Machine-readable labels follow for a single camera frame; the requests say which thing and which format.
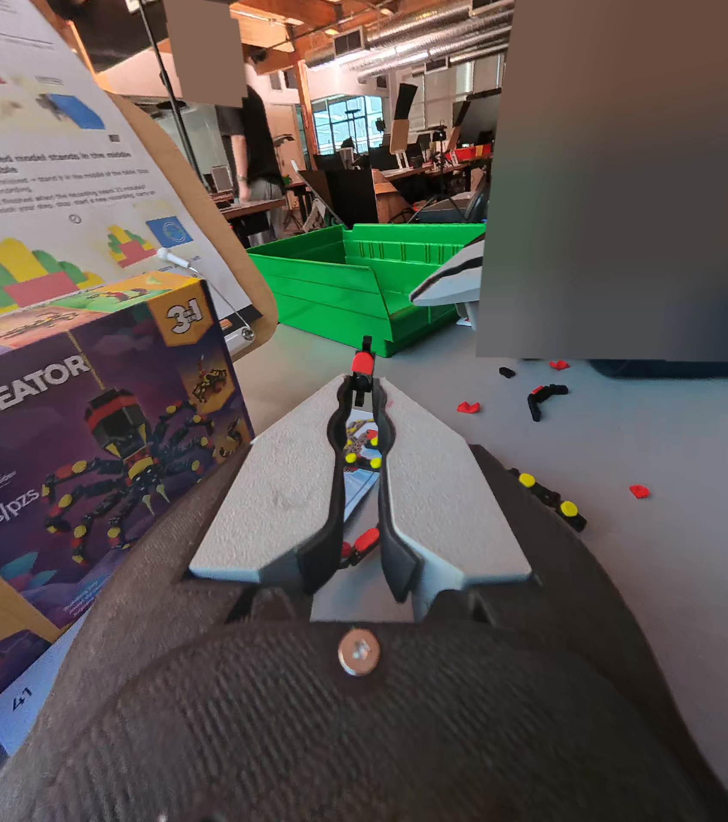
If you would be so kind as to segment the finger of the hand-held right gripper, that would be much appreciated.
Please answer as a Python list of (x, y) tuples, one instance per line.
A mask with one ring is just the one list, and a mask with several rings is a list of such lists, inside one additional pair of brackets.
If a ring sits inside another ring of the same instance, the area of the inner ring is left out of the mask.
[(481, 287), (484, 239), (466, 245), (434, 273), (434, 284), (441, 287)]
[(419, 307), (478, 302), (481, 276), (482, 270), (436, 272), (410, 293), (410, 302)]

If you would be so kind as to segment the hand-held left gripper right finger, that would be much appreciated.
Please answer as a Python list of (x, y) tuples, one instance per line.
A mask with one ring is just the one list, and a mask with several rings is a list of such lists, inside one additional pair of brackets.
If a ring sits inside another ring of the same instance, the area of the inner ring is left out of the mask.
[(379, 532), (384, 579), (423, 620), (436, 597), (519, 584), (532, 567), (466, 440), (384, 378), (379, 429)]

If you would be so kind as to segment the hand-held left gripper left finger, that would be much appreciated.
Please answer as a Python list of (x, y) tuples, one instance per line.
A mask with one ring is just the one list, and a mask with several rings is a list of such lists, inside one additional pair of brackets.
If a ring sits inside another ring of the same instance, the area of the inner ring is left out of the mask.
[(338, 375), (252, 441), (189, 564), (198, 579), (241, 587), (229, 620), (273, 590), (311, 598), (338, 572), (347, 419)]

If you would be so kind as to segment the small red black lego assembly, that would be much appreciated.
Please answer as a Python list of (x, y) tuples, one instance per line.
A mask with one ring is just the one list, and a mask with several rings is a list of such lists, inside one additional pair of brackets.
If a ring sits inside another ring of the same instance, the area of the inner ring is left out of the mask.
[(372, 349), (372, 337), (365, 335), (351, 363), (349, 388), (353, 408), (363, 408), (366, 397), (372, 393), (374, 366), (375, 354)]

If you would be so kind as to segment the person's right forearm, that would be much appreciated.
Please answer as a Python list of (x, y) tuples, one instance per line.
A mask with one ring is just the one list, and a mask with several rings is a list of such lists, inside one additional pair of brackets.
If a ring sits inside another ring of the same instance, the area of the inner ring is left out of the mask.
[(696, 380), (728, 378), (727, 362), (591, 359), (588, 363), (597, 373), (612, 379)]

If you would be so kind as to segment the red yellow black lego assembly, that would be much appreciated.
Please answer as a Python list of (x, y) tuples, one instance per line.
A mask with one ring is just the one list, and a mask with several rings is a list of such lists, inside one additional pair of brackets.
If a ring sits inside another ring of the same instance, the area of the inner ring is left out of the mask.
[(341, 560), (338, 569), (344, 570), (357, 566), (379, 547), (379, 543), (380, 534), (378, 528), (367, 529), (354, 542), (344, 541), (342, 543)]

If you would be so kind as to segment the black angled lego piece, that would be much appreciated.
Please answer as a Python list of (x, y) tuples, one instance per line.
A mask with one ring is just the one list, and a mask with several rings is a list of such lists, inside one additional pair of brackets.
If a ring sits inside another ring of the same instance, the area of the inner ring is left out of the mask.
[(539, 423), (542, 420), (542, 406), (546, 401), (555, 396), (567, 396), (569, 393), (570, 389), (563, 384), (542, 385), (531, 391), (526, 399), (532, 420), (535, 423)]

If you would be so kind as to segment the purple yellow lego box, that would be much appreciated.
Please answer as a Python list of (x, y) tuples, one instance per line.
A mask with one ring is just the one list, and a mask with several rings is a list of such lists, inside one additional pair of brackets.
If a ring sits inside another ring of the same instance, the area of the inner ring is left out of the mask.
[(0, 317), (0, 694), (252, 436), (198, 277), (151, 272)]

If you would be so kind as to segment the open lego instruction booklet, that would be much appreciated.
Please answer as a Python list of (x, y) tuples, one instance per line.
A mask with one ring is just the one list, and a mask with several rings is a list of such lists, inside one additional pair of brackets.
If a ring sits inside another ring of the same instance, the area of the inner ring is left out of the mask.
[[(364, 461), (376, 459), (369, 444), (377, 441), (378, 427), (373, 415), (365, 410), (352, 410), (347, 423), (348, 445), (346, 455), (364, 453)], [(344, 520), (348, 520), (375, 485), (378, 474), (369, 468), (355, 468), (348, 459), (345, 467)], [(0, 750), (14, 755), (30, 733), (42, 706), (51, 692), (65, 655), (86, 617), (72, 626), (66, 634), (47, 650), (18, 680), (0, 694)]]

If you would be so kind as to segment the green plastic bin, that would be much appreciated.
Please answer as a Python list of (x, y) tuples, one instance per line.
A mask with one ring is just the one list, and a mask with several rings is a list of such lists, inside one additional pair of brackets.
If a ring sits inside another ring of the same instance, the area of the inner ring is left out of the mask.
[(368, 336), (377, 356), (391, 357), (456, 321), (454, 305), (417, 307), (410, 293), (484, 233), (484, 223), (336, 225), (249, 256), (281, 324), (354, 348)]

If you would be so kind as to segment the thin black stand pole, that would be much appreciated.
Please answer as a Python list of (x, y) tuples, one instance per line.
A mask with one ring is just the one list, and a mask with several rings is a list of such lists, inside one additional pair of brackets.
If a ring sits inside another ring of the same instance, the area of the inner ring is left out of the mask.
[(157, 44), (157, 40), (153, 34), (153, 28), (149, 22), (149, 18), (146, 13), (146, 6), (144, 1), (137, 1), (136, 2), (139, 8), (140, 18), (143, 22), (144, 29), (146, 30), (147, 36), (149, 38), (150, 45), (153, 49), (153, 53), (157, 59), (157, 65), (159, 70), (159, 77), (163, 83), (164, 89), (166, 91), (166, 95), (168, 97), (170, 108), (172, 112), (172, 117), (175, 122), (175, 128), (178, 131), (179, 138), (181, 139), (182, 147), (184, 150), (184, 154), (190, 163), (192, 169), (195, 171), (199, 181), (205, 187), (205, 190), (208, 191), (208, 187), (206, 184), (206, 179), (203, 173), (200, 171), (196, 155), (194, 153), (194, 149), (190, 142), (190, 137), (188, 131), (184, 125), (183, 117), (181, 115), (180, 105), (178, 104), (178, 100), (175, 97), (175, 93), (172, 87), (171, 79), (166, 71), (166, 67), (163, 61), (162, 54), (160, 52), (159, 46)]

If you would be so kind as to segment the wooden clipboard instruction sheet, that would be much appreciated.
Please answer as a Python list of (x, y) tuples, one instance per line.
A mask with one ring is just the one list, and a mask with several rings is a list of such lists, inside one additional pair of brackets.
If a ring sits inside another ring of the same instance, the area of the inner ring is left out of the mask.
[(230, 351), (275, 299), (187, 159), (103, 90), (42, 2), (0, 2), (0, 316), (161, 272), (207, 281)]

